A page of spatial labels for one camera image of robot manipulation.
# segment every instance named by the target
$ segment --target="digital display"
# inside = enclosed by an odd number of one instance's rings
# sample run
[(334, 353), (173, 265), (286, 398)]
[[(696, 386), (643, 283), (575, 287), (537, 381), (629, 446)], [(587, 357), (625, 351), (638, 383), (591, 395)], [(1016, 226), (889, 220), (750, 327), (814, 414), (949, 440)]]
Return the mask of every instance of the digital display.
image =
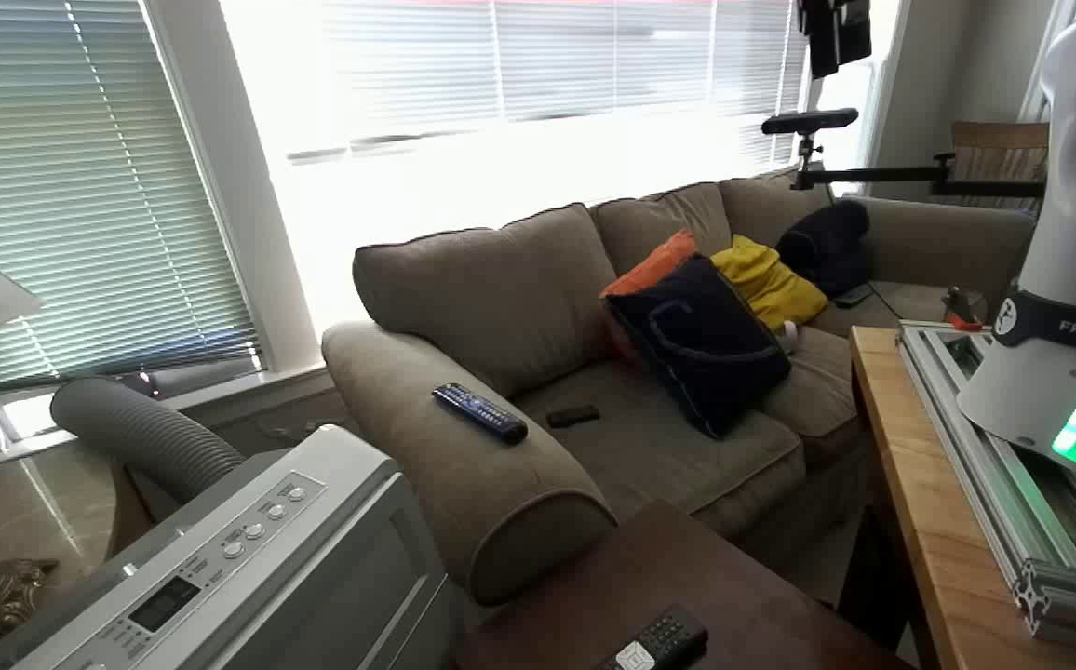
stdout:
[(148, 632), (156, 632), (171, 616), (198, 595), (198, 586), (181, 576), (169, 580), (145, 604), (138, 607), (128, 619)]

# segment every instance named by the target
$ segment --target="wooden chair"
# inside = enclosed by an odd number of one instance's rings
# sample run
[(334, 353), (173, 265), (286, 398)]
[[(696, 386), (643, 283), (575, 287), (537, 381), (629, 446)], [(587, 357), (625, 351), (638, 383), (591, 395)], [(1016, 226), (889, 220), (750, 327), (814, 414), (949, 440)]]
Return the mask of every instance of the wooden chair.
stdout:
[[(955, 151), (952, 179), (1044, 182), (1049, 140), (1050, 127), (1045, 123), (957, 122), (951, 124)], [(949, 196), (938, 198), (938, 202), (1035, 212), (1042, 206), (1038, 198)]]

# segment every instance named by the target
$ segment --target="back cushion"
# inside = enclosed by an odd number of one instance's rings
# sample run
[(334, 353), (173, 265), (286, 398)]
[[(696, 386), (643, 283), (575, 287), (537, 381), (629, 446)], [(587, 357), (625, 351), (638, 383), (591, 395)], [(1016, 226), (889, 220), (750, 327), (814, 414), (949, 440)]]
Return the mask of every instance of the back cushion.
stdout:
[(364, 246), (352, 276), (373, 322), (430, 340), (504, 396), (610, 351), (597, 296), (617, 275), (580, 203), (499, 230)]
[[(823, 167), (812, 165), (816, 169)], [(795, 171), (796, 167), (790, 167), (748, 179), (728, 179), (718, 185), (734, 234), (776, 246), (782, 233), (798, 224), (798, 219), (831, 203), (826, 185), (790, 190)]]
[(716, 183), (693, 183), (640, 200), (611, 200), (593, 208), (592, 216), (617, 274), (633, 270), (684, 228), (695, 234), (699, 254), (712, 255), (733, 244)]

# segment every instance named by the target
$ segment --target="navy blue pillow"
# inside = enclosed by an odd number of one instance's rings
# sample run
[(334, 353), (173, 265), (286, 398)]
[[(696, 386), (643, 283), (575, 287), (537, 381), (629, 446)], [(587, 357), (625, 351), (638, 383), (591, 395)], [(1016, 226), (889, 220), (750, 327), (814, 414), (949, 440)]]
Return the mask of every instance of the navy blue pillow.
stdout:
[(699, 254), (645, 291), (606, 300), (683, 415), (709, 438), (724, 437), (790, 373), (773, 332)]

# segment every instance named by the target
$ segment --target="yellow pillow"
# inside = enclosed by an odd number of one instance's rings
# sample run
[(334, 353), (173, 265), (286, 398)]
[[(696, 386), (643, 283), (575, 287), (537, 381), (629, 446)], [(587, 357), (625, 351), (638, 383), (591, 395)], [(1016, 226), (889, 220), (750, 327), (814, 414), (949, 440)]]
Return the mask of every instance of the yellow pillow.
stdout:
[(770, 330), (782, 322), (809, 322), (827, 307), (823, 291), (777, 259), (777, 251), (742, 234), (734, 234), (733, 246), (713, 255), (712, 263)]

